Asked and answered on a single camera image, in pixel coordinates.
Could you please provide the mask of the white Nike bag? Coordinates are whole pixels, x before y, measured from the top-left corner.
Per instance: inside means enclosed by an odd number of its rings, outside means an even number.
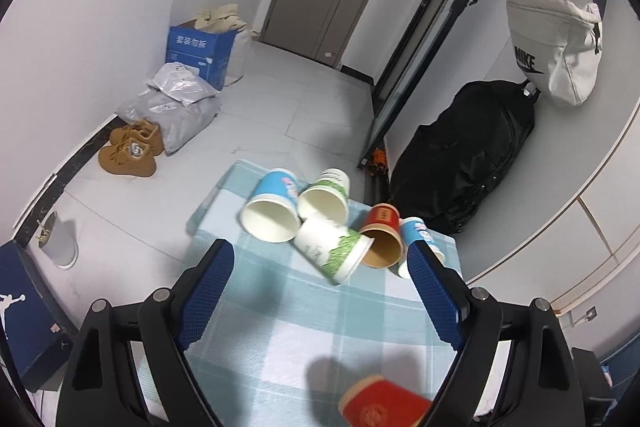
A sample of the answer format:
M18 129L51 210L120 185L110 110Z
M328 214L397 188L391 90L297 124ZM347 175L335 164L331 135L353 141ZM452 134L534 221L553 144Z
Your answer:
M506 0L506 15L515 62L528 81L557 106L582 105L602 58L600 4Z

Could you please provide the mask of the brown shoe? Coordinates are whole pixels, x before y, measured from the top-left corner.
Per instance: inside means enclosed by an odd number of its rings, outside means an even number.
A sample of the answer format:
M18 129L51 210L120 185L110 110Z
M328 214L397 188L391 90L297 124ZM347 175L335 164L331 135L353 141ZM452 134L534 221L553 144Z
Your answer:
M151 153L154 156L160 156L164 151L164 143L160 126L141 119L134 124L127 124L125 127L116 128L110 134L110 143L117 145L122 140L134 138L151 147Z
M151 147L134 139L102 147L98 161L106 172L115 176L149 178L156 171L156 161Z

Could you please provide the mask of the green white paper cup front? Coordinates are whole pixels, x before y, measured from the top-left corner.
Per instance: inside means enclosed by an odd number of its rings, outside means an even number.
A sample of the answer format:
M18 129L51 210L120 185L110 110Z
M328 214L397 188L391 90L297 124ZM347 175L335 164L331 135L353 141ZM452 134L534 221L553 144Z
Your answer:
M373 239L346 225L336 225L316 216L300 226L293 244L328 280L341 285L359 267Z

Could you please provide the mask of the black sliding door frame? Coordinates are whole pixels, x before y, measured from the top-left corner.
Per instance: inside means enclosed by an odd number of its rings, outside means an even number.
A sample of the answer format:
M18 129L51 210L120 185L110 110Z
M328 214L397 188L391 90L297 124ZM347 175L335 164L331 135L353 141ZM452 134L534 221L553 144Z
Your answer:
M374 118L358 166L383 144L457 19L477 0L421 0L372 92Z

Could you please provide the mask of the brown shoe rear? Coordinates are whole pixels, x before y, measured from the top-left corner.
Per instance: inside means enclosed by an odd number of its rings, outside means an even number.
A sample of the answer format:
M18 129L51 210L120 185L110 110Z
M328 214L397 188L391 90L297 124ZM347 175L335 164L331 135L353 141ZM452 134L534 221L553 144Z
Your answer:
M134 124L127 124L125 127L116 128L110 134L110 143L117 145L122 140L134 138L151 147L151 153L154 156L160 156L164 151L164 143L160 126L141 119Z

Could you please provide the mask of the grey plastic parcel bag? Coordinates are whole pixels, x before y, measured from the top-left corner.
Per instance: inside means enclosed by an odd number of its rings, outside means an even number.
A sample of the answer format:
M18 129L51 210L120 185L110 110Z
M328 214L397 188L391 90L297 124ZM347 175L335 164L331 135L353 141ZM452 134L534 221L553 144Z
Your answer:
M206 129L220 111L218 96L202 98L189 106L160 91L144 92L120 104L115 114L127 124L146 119L160 127L167 155L172 155Z

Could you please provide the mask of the brown shoe front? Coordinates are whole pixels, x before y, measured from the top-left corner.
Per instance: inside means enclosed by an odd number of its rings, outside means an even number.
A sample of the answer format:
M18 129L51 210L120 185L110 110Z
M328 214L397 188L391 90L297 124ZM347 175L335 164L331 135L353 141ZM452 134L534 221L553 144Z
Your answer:
M134 139L102 147L98 161L106 172L115 176L149 178L156 171L156 161L151 147Z

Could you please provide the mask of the blue white paper cup right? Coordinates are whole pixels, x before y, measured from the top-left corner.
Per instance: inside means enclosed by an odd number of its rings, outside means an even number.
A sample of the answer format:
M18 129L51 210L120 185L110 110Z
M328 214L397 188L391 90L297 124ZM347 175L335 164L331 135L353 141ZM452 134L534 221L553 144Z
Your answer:
M446 257L444 253L437 247L433 236L431 236L421 218L410 217L401 219L399 223L399 232L402 243L404 243L404 252L399 260L397 273L402 279L408 279L410 277L408 269L408 250L409 247L417 241L424 241L427 243L438 260L445 263Z

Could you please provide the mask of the blue white paper cup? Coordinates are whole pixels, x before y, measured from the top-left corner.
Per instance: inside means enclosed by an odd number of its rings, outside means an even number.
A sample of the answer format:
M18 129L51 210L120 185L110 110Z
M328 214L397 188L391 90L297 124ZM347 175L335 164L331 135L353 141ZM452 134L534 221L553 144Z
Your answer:
M240 212L240 223L255 239L266 243L292 241L300 227L297 213L298 185L292 172L268 171Z
M444 253L437 247L433 236L431 236L421 218L410 217L401 219L399 223L399 232L402 243L404 243L404 252L399 260L397 273L402 279L408 279L410 277L408 269L408 250L409 247L417 241L424 241L427 243L438 260L445 263L446 257Z

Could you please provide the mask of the black backpack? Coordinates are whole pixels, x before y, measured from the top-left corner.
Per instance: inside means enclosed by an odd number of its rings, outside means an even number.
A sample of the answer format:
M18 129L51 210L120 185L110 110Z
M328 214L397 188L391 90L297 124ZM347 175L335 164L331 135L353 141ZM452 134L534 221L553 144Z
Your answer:
M506 177L535 128L540 91L528 81L465 83L431 124L421 124L390 177L401 217L454 235Z

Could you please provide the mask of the teal checked tablecloth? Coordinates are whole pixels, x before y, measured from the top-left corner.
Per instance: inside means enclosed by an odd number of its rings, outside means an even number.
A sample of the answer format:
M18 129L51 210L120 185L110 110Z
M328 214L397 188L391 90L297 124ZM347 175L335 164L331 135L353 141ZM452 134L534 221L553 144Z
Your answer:
M248 235L239 212L264 172L246 160L189 168L167 158L152 180L153 229L183 268L215 239L234 248L230 280L186 350L216 415L227 426L339 426L338 400L374 374L433 398L454 350L416 288L366 267L335 285L293 245Z

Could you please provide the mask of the small red paper cup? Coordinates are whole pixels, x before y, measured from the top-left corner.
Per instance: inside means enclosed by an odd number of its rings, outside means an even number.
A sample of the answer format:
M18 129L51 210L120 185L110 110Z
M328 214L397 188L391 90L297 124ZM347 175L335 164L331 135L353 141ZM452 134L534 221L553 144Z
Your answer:
M373 239L362 263L369 268L386 269L396 265L404 252L399 232L400 216L390 204L378 204L369 211L360 232Z

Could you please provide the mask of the green white paper cup rear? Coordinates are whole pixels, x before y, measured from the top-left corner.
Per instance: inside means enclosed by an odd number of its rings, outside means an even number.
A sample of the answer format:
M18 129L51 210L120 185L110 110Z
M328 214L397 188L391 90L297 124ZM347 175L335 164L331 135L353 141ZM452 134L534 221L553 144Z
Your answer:
M306 220L322 216L336 225L344 225L348 220L350 179L346 172L337 168L324 170L314 183L309 184L299 194L297 212Z

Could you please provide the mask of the blue Jordan shoe box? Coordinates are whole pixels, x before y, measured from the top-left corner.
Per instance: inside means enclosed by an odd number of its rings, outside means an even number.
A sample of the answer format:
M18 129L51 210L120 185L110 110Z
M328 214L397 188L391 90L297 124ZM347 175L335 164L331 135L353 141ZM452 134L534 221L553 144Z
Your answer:
M77 331L15 242L1 246L1 321L17 373L35 392L67 362Z

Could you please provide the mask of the blue cardboard box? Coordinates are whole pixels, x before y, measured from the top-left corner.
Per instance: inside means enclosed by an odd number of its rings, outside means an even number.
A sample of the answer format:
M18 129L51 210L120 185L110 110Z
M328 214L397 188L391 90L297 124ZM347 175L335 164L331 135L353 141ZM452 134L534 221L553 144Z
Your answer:
M236 31L223 34L195 29L191 23L171 26L168 31L166 62L195 68L198 75L217 91L224 89Z

